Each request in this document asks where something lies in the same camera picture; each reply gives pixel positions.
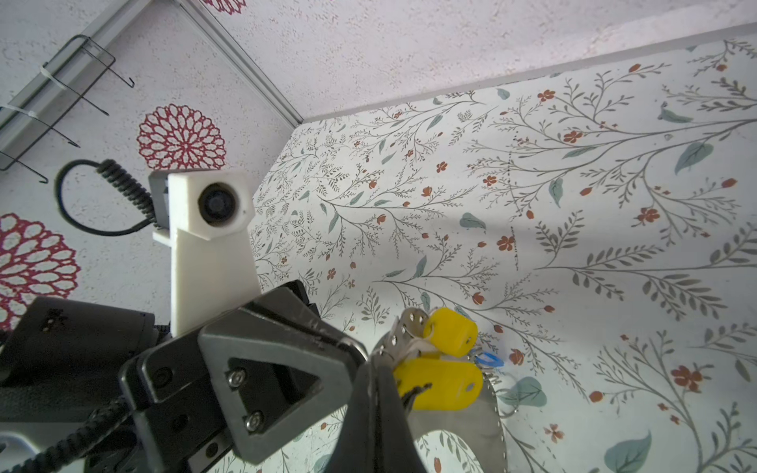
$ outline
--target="coiled cable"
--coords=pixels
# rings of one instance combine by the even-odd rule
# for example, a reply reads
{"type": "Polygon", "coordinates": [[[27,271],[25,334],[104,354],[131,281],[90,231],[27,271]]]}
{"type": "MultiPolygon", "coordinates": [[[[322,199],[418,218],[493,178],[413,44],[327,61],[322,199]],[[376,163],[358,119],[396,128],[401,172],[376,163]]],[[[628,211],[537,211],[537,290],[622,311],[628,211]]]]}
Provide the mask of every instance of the coiled cable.
{"type": "Polygon", "coordinates": [[[126,418],[129,406],[123,397],[117,397],[68,437],[38,453],[20,465],[3,473],[52,473],[84,456],[91,448],[111,434],[126,418]]]}
{"type": "Polygon", "coordinates": [[[125,171],[116,161],[112,159],[104,160],[102,163],[97,163],[90,160],[74,160],[63,166],[63,168],[58,172],[58,175],[55,177],[55,200],[58,203],[58,210],[61,212],[61,216],[64,218],[64,220],[66,220],[79,230],[90,233],[92,235],[128,235],[130,233],[138,232],[151,223],[156,222],[155,210],[152,205],[152,198],[150,197],[150,193],[147,192],[147,189],[142,187],[142,185],[139,184],[139,182],[137,182],[137,180],[134,179],[131,174],[125,171]],[[118,192],[125,195],[129,199],[129,202],[131,202],[134,207],[137,207],[139,211],[142,212],[147,218],[142,220],[140,223],[137,223],[130,229],[118,231],[93,229],[74,220],[63,204],[63,181],[64,179],[66,179],[66,175],[74,167],[83,165],[94,167],[97,174],[106,179],[113,187],[118,190],[118,192]]]}

